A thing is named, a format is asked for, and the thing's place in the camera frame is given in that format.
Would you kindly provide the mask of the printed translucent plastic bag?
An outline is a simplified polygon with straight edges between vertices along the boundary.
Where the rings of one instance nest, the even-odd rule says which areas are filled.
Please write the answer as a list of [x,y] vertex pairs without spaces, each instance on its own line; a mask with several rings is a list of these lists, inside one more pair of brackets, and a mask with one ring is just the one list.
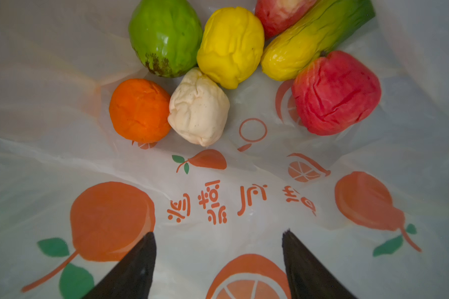
[[140,2],[0,1],[0,299],[83,299],[148,232],[148,299],[292,299],[287,230],[357,299],[449,299],[449,1],[370,1],[333,50],[379,78],[363,121],[310,133],[295,78],[260,62],[215,82],[230,108],[209,147],[113,127],[119,84],[171,97],[186,75],[141,63]]

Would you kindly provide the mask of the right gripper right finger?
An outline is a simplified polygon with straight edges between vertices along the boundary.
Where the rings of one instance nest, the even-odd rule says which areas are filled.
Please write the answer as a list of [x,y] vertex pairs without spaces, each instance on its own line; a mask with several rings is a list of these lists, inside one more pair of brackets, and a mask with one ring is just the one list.
[[293,299],[356,299],[290,230],[282,248]]

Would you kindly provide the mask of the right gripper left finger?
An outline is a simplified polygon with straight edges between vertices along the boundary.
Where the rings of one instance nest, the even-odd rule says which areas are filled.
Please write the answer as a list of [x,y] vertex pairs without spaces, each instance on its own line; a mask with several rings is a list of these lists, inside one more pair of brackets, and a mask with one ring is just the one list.
[[84,299],[147,299],[156,256],[155,236],[148,232]]

